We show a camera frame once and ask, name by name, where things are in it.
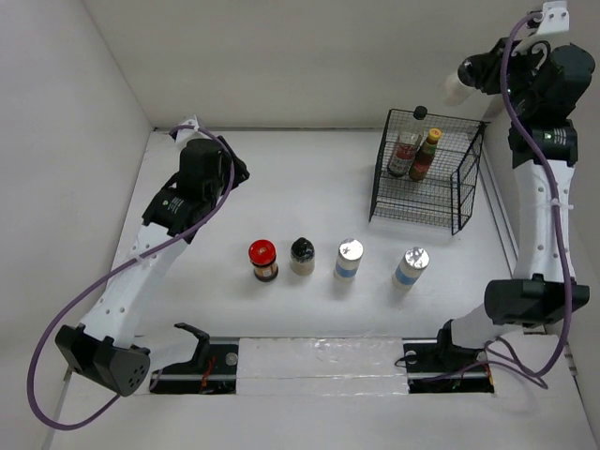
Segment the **tall red-label sauce bottle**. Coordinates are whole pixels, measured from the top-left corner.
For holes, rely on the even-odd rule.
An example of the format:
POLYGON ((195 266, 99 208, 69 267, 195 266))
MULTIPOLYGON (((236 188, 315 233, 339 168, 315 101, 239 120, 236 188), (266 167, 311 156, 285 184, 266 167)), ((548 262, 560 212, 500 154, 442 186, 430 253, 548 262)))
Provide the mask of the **tall red-label sauce bottle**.
POLYGON ((387 163, 387 171, 391 176, 402 177, 410 169, 424 137, 427 115, 428 109, 419 105, 412 116, 399 127, 395 148, 387 163))

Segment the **green-label chili sauce bottle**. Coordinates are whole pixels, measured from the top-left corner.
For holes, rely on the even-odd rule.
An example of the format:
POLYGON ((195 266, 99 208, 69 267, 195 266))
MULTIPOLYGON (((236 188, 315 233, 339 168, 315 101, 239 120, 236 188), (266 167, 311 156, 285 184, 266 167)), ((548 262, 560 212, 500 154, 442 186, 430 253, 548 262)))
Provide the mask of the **green-label chili sauce bottle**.
POLYGON ((411 180, 422 181, 426 177, 442 135, 443 132, 439 128, 434 127, 429 130, 409 169, 408 175, 411 180))

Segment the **blue-band silver-top shaker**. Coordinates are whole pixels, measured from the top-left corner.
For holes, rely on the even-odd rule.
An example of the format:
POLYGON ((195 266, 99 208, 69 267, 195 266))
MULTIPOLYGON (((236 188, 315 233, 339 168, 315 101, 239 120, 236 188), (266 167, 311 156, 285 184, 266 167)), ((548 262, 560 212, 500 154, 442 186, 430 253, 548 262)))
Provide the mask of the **blue-band silver-top shaker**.
POLYGON ((353 281, 364 255, 364 247, 354 238, 343 240, 337 249, 334 276, 341 281, 353 281))
POLYGON ((401 257, 392 281, 399 289, 409 290, 428 268, 430 257, 423 247, 409 248, 401 257))

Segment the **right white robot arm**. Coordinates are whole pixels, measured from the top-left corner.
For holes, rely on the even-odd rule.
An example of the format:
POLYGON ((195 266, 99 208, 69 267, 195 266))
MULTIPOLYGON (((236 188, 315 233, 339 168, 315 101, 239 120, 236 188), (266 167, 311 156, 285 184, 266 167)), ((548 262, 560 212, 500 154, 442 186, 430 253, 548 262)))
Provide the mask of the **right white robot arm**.
POLYGON ((500 94, 510 117, 508 145, 518 191, 517 263, 509 279, 491 280, 484 302, 448 321, 428 358, 442 368, 470 363, 489 342, 516 327, 562 323, 567 340, 573 313, 590 300, 567 251, 569 190, 578 162, 578 134, 569 115, 591 84, 593 57, 574 44, 518 50, 508 37, 470 56, 458 80, 500 94))

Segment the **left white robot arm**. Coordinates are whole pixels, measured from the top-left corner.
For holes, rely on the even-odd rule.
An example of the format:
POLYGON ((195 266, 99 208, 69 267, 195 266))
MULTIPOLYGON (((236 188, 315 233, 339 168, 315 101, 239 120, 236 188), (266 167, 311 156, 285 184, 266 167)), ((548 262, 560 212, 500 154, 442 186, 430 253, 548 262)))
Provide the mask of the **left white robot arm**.
POLYGON ((177 366, 199 371, 208 363, 210 337, 178 322, 170 337, 136 339, 136 330, 161 280, 194 239, 218 200, 248 180, 246 164, 221 136, 190 139, 178 171, 142 214, 130 251, 133 264, 110 280, 77 326, 64 325, 55 343, 71 370, 121 397, 134 394, 153 372, 177 366))

